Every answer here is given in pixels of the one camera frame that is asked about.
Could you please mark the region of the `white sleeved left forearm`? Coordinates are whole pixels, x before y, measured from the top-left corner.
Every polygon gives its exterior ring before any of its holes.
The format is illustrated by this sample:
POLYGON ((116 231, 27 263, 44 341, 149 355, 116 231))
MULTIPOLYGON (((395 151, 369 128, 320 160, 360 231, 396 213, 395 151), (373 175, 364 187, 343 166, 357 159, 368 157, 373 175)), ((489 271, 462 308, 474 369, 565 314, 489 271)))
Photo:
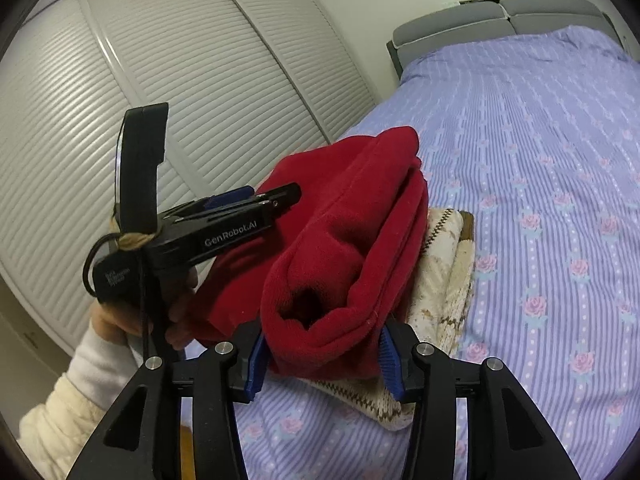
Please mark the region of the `white sleeved left forearm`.
POLYGON ((64 479, 106 411, 142 363, 129 344, 113 344, 90 327, 47 400, 26 413, 18 439, 45 479, 64 479))

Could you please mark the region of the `person's left hand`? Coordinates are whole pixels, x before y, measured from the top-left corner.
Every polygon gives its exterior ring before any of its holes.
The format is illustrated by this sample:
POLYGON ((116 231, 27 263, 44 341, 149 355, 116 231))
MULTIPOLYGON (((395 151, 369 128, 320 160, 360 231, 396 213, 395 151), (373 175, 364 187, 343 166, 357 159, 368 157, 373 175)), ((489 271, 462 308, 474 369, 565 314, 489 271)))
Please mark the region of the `person's left hand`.
MULTIPOLYGON (((198 272, 194 268, 168 278, 160 285, 160 305, 168 310, 170 319, 169 327, 162 333, 175 350, 183 350, 194 339, 188 310, 197 287, 198 272)), ((96 334, 112 344, 124 346, 128 335, 142 335, 140 308, 128 304, 100 304, 96 300, 92 305, 90 322, 96 334)))

